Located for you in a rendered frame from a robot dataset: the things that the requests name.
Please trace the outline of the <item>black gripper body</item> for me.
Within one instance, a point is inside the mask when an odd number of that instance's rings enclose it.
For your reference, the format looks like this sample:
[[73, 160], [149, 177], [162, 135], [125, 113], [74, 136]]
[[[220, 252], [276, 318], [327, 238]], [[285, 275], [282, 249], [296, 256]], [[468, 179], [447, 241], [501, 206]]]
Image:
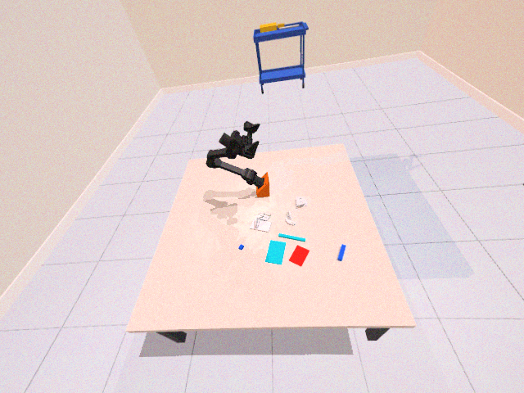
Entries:
[[241, 144], [242, 144], [242, 147], [241, 148], [238, 148], [238, 150], [242, 151], [242, 156], [247, 158], [247, 159], [253, 159], [255, 156], [252, 155], [252, 154], [249, 154], [247, 152], [245, 152], [245, 146], [250, 146], [253, 142], [253, 139], [252, 139], [252, 134], [255, 133], [255, 131], [253, 130], [250, 130], [246, 127], [246, 123], [249, 123], [249, 124], [252, 124], [248, 121], [246, 121], [244, 123], [244, 131], [247, 132], [247, 136], [245, 135], [242, 135], [242, 140], [241, 140]]

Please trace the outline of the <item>blue rectangular block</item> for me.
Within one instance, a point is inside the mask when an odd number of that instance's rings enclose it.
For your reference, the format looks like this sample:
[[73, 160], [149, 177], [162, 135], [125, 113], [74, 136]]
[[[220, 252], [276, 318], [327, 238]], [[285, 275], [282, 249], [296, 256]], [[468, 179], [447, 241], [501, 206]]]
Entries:
[[341, 249], [340, 249], [339, 255], [337, 257], [337, 259], [340, 260], [340, 261], [343, 260], [343, 256], [344, 256], [345, 250], [346, 250], [345, 247], [346, 247], [346, 245], [341, 244]]

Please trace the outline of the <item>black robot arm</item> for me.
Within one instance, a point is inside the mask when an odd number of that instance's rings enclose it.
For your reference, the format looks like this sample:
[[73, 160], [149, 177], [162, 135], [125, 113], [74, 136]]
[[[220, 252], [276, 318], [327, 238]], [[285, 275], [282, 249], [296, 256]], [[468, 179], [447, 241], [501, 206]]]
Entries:
[[242, 147], [241, 140], [242, 136], [237, 130], [232, 132], [231, 137], [224, 133], [221, 139], [219, 140], [219, 143], [224, 145], [225, 148], [219, 150], [209, 150], [207, 154], [206, 165], [209, 168], [220, 168], [227, 170], [231, 173], [240, 175], [243, 180], [246, 180], [247, 184], [254, 184], [259, 189], [264, 185], [264, 178], [257, 176], [258, 173], [256, 173], [253, 169], [241, 169], [239, 167], [221, 161], [220, 159], [223, 157], [227, 157], [232, 160], [236, 159], [237, 155], [242, 156], [242, 151], [238, 150], [238, 148]]

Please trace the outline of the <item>cyan flat rectangular plate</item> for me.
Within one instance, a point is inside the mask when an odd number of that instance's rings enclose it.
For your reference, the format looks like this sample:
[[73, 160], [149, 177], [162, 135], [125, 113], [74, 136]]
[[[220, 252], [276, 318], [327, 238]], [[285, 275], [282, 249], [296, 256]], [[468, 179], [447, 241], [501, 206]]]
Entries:
[[269, 249], [265, 262], [273, 264], [282, 264], [282, 259], [285, 251], [285, 242], [278, 242], [270, 240]]

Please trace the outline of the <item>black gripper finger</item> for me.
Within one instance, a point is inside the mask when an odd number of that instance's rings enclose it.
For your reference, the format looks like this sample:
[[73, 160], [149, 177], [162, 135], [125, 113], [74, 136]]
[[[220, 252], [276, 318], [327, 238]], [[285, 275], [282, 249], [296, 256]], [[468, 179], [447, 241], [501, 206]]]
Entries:
[[252, 143], [250, 146], [245, 146], [245, 152], [255, 155], [258, 145], [259, 145], [259, 141], [256, 141]]
[[249, 123], [246, 123], [246, 127], [250, 130], [253, 130], [253, 131], [257, 131], [258, 128], [259, 128], [260, 124], [249, 124]]

